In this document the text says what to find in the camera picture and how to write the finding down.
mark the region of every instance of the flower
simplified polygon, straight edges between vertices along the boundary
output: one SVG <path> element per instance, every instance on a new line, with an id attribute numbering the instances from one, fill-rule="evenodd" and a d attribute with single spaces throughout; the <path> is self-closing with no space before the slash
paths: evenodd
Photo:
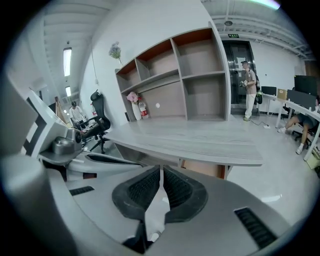
<path id="1" fill-rule="evenodd" d="M 118 41 L 114 42 L 109 50 L 109 56 L 114 59 L 120 59 L 121 57 L 121 48 L 118 46 L 118 44 Z"/>
<path id="2" fill-rule="evenodd" d="M 133 102 L 133 103 L 137 103 L 138 102 L 138 94 L 136 94 L 134 91 L 130 92 L 128 94 L 128 96 L 126 97 L 126 99 L 130 102 Z"/>

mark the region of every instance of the white desk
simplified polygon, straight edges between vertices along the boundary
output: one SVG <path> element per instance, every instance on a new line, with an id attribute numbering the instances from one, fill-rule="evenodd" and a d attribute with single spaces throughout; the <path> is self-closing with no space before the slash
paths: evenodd
<path id="1" fill-rule="evenodd" d="M 255 143 L 233 116 L 229 121 L 178 117 L 128 122 L 105 135 L 126 148 L 165 160 L 216 165 L 261 166 Z"/>
<path id="2" fill-rule="evenodd" d="M 269 112 L 270 112 L 270 101 L 276 101 L 277 100 L 277 96 L 262 93 L 262 98 L 268 100 L 267 107 L 266 107 L 266 114 L 269 115 Z"/>
<path id="3" fill-rule="evenodd" d="M 275 101 L 277 100 L 279 102 L 279 111 L 278 111 L 278 118 L 276 120 L 276 124 L 275 124 L 275 128 L 278 128 L 279 126 L 279 123 L 280 123 L 280 119 L 281 119 L 281 114 L 282 114 L 282 109 L 283 109 L 283 106 L 286 104 L 286 106 L 288 108 L 291 108 L 290 109 L 290 112 L 289 112 L 289 117 L 288 119 L 291 118 L 291 115 L 292 115 L 292 110 L 296 110 L 298 111 L 299 113 L 301 114 L 304 114 L 304 115 L 308 115 L 309 117 L 312 117 L 314 119 L 316 119 L 318 122 L 320 122 L 320 114 L 315 112 L 315 111 L 311 111 L 309 109 L 306 109 L 305 107 L 303 106 L 300 106 L 292 101 L 289 101 L 289 100 L 281 100 L 281 99 L 278 99 L 276 96 L 274 95 L 268 95 L 268 94 L 262 94 L 262 97 L 264 99 L 268 99 L 268 109 L 267 109 L 267 113 L 269 114 L 269 103 L 270 101 Z M 306 153 L 305 157 L 304 157 L 304 160 L 307 161 L 308 158 L 310 157 L 311 155 L 311 152 L 312 150 L 314 149 L 314 147 L 316 146 L 316 143 L 318 141 L 318 137 L 319 137 L 319 134 L 320 134 L 320 125 L 315 133 L 315 136 L 314 136 L 314 139 L 311 143 L 311 146 L 309 147 L 308 149 L 308 152 Z"/>

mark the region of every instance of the white pants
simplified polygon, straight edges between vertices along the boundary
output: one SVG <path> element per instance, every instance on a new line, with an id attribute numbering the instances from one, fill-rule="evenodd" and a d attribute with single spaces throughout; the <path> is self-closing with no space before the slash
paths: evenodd
<path id="1" fill-rule="evenodd" d="M 252 115 L 252 108 L 254 107 L 256 94 L 247 94 L 245 99 L 246 111 L 245 117 L 250 118 Z"/>

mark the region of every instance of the person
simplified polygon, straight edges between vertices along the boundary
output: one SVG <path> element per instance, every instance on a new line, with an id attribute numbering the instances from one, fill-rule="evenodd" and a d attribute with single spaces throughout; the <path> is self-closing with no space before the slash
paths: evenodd
<path id="1" fill-rule="evenodd" d="M 77 106 L 77 103 L 75 101 L 72 101 L 71 105 L 72 107 L 69 110 L 69 116 L 72 123 L 77 127 L 78 130 L 80 130 L 81 128 L 85 129 L 86 125 L 83 124 L 83 118 L 86 118 L 86 115 L 84 115 L 82 109 Z"/>
<path id="2" fill-rule="evenodd" d="M 319 99 L 320 99 L 319 96 L 317 96 L 316 101 L 315 101 L 316 106 L 319 105 Z M 299 113 L 299 114 L 293 116 L 286 123 L 285 127 L 280 128 L 278 130 L 278 133 L 285 134 L 287 129 L 296 123 L 303 123 L 303 132 L 302 132 L 302 136 L 301 136 L 301 143 L 295 151 L 298 155 L 300 155 L 302 150 L 304 149 L 304 145 L 305 145 L 307 137 L 308 137 L 308 130 L 315 127 L 317 125 L 317 121 L 314 118 L 312 118 L 311 116 L 307 116 L 307 115 Z"/>
<path id="3" fill-rule="evenodd" d="M 242 68 L 245 70 L 244 86 L 246 89 L 246 111 L 244 114 L 244 121 L 250 121 L 252 115 L 252 109 L 254 107 L 257 89 L 256 89 L 256 74 L 250 69 L 250 65 L 247 61 L 242 61 Z"/>

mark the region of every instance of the green exit sign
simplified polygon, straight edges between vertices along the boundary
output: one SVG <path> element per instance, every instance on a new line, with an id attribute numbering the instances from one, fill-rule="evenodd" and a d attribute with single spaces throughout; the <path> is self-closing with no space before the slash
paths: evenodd
<path id="1" fill-rule="evenodd" d="M 229 38 L 239 38 L 238 34 L 228 34 Z"/>

